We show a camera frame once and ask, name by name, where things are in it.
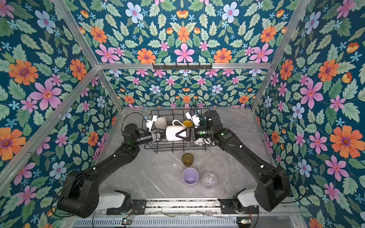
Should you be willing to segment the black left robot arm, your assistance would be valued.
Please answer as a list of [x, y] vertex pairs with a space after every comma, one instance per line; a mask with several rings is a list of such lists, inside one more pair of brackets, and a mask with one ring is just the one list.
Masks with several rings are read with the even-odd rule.
[[87, 218], [95, 211], [121, 209], [123, 213], [132, 210], [131, 195], [115, 190], [113, 193], [100, 194], [100, 184], [120, 169], [131, 163], [140, 152], [140, 145], [158, 142], [165, 138], [165, 130], [154, 129], [150, 132], [128, 124], [122, 131], [123, 141], [116, 151], [95, 166], [81, 172], [72, 171], [61, 190], [57, 209], [81, 218]]

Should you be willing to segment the white mug red inside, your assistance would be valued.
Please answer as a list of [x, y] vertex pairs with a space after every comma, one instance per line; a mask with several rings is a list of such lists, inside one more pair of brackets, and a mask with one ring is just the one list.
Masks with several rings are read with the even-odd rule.
[[166, 118], [165, 117], [159, 117], [155, 121], [155, 127], [157, 129], [166, 129], [168, 126]]

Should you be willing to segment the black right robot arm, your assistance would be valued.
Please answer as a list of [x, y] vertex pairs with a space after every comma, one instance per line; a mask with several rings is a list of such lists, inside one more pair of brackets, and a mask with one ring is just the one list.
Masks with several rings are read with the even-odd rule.
[[265, 211], [271, 212], [281, 204], [290, 193], [286, 171], [266, 162], [250, 150], [232, 130], [223, 126], [217, 111], [207, 111], [202, 116], [203, 118], [192, 117], [192, 127], [183, 123], [168, 126], [166, 139], [170, 142], [209, 140], [249, 171], [257, 186], [254, 189], [243, 189], [233, 196], [233, 206], [237, 212], [251, 206], [261, 206]]

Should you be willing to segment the dark green mug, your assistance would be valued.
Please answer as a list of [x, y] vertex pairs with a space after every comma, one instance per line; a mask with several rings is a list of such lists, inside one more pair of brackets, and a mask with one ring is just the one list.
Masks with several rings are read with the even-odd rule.
[[206, 117], [203, 114], [199, 114], [198, 118], [199, 118], [199, 125], [206, 126]]

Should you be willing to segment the cream faceted mug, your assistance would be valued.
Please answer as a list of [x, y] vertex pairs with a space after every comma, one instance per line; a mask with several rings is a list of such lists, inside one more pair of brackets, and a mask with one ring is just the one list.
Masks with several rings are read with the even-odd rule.
[[199, 138], [194, 143], [197, 146], [207, 146], [207, 145], [210, 145], [212, 142], [209, 138]]

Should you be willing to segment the yellow mug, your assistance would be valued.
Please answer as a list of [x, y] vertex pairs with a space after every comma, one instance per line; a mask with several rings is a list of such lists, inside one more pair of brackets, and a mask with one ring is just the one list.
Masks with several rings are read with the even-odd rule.
[[190, 120], [185, 120], [182, 122], [182, 125], [186, 126], [186, 127], [194, 127], [194, 123]]

